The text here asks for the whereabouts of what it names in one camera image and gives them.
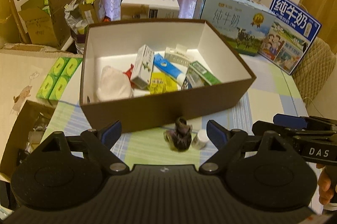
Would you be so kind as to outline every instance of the plastic bag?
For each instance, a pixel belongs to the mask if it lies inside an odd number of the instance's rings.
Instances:
[[[0,0],[0,48],[6,42],[19,42],[19,30],[9,6],[9,0]]]

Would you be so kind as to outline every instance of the barcode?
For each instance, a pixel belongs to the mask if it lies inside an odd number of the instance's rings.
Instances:
[[[158,9],[150,9],[149,19],[156,18],[158,14]]]
[[[201,74],[207,73],[207,70],[198,62],[193,63],[193,67]]]

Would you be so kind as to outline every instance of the brown box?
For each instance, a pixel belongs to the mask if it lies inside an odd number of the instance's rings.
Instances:
[[[92,4],[79,4],[79,8],[83,19],[86,19],[88,24],[100,23],[106,15],[101,0],[94,0]]]
[[[8,181],[11,180],[11,176],[17,167],[19,150],[24,150],[26,148],[28,134],[38,119],[39,113],[51,117],[54,110],[54,108],[47,107],[37,102],[29,100],[25,102],[16,118],[1,159],[0,174],[5,179]]]
[[[189,90],[100,103],[96,90],[106,65],[126,71],[138,49],[156,52],[181,44],[222,83]],[[209,115],[237,104],[256,76],[222,35],[205,20],[141,19],[92,25],[86,38],[80,83],[80,106],[91,126],[122,122],[133,132]]]
[[[60,49],[70,37],[70,28],[64,18],[64,6],[72,0],[48,0],[51,16],[42,10],[43,0],[29,0],[19,11],[25,21],[33,44]]]

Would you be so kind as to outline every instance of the checkered tablecloth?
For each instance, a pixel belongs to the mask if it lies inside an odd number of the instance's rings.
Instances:
[[[296,85],[291,78],[263,57],[242,56],[257,76],[256,81],[232,109],[203,116],[191,121],[193,131],[206,128],[208,120],[215,120],[222,126],[240,128],[252,134],[252,124],[257,120],[272,122],[277,113],[307,115]],[[56,107],[45,137],[53,131],[64,131],[66,136],[79,135],[90,128],[79,104],[61,100]],[[212,143],[198,151],[190,148],[187,152],[171,151],[163,139],[165,128],[154,128],[141,132],[123,134],[112,148],[112,152],[126,164],[195,164],[199,167],[217,149]]]

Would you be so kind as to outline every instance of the white box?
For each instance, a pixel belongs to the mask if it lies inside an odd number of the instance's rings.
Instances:
[[[177,0],[122,0],[121,20],[178,18]]]
[[[140,89],[145,89],[150,84],[153,57],[154,51],[146,44],[139,48],[130,80]]]
[[[222,83],[99,102],[95,93],[103,67],[110,65],[127,71],[144,44],[162,56],[166,47],[175,48],[181,44],[188,48],[188,55],[198,60]],[[205,20],[114,21],[91,26],[88,30],[82,64],[80,106],[92,128],[99,130],[120,120],[124,133],[134,132],[174,123],[180,116],[193,119],[229,109],[237,104],[255,78],[239,54]]]

